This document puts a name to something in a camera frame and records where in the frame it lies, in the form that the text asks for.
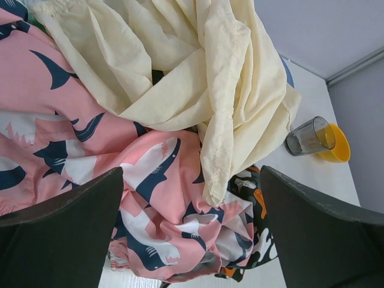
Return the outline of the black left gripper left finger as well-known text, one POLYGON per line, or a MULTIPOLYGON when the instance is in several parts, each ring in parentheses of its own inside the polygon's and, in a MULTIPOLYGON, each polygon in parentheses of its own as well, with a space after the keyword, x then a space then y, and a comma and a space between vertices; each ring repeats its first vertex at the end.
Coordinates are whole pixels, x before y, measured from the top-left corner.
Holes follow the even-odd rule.
POLYGON ((1 287, 98 287, 122 169, 1 217, 1 287))

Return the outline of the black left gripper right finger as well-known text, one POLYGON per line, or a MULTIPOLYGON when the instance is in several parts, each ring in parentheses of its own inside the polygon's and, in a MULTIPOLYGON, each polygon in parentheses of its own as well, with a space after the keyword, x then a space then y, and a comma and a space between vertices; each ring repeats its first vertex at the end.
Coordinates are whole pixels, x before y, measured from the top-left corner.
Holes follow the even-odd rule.
POLYGON ((287 287, 383 287, 383 214, 260 171, 287 287))

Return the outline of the black orange patterned cloth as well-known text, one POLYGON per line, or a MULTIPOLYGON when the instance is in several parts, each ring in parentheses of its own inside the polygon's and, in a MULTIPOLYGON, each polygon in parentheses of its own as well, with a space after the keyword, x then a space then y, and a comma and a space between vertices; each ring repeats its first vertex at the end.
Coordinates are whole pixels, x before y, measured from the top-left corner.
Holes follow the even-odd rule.
POLYGON ((231 278, 241 282, 244 272, 261 266, 277 257, 277 251, 272 233, 268 227, 268 217, 261 190, 260 169, 251 166, 235 175, 229 182, 229 191, 243 200, 252 203, 253 216, 250 220, 254 230, 254 247, 247 264, 244 267, 228 264, 222 267, 215 276, 231 278))

